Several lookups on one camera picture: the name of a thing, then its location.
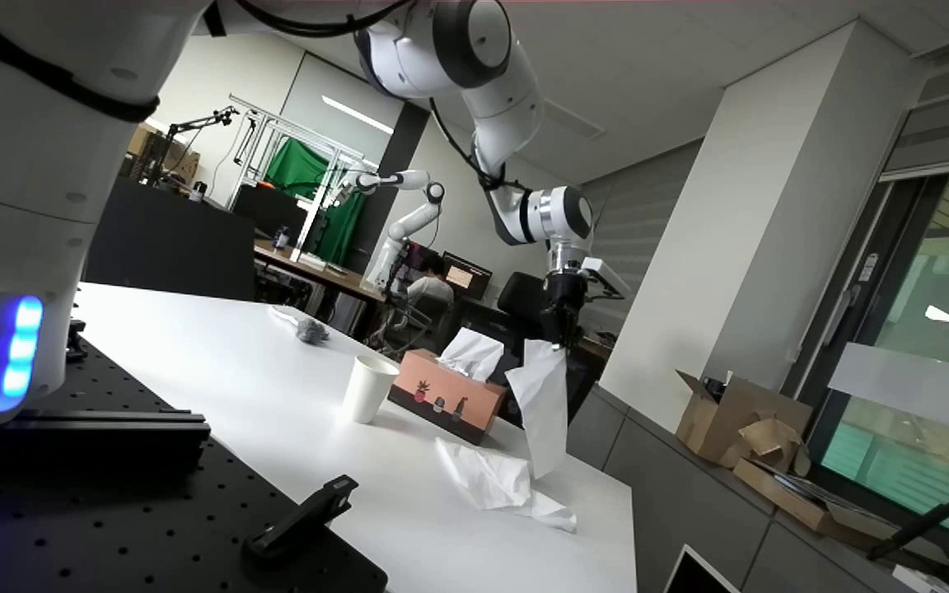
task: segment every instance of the tissue box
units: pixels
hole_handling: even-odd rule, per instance
[[[387,399],[467,442],[479,444],[497,417],[506,387],[482,383],[437,364],[429,350],[409,350]]]
[[[695,376],[676,371],[690,387],[690,402],[676,428],[676,436],[699,457],[733,468],[737,459],[728,451],[734,446],[747,447],[739,431],[765,418],[774,418],[796,435],[801,435],[811,417],[811,408],[786,395],[766,390],[738,376],[731,378],[723,397],[717,403]],[[790,442],[779,442],[781,455],[760,459],[779,472],[786,472],[793,462],[796,448]],[[750,455],[749,451],[741,455]]]

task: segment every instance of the white paper cup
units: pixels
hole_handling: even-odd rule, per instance
[[[343,417],[361,424],[371,422],[399,373],[398,365],[380,357],[355,357],[343,397]]]

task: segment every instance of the crumpled tissue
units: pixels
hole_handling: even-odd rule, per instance
[[[483,511],[501,509],[575,533],[577,515],[530,485],[530,462],[459,443],[434,439],[452,481]]]
[[[505,372],[522,410],[532,473],[542,477],[566,458],[566,352],[543,340],[526,340],[523,365]]]
[[[470,328],[460,327],[456,337],[437,357],[437,364],[484,382],[493,374],[503,354],[504,345],[499,341]]]

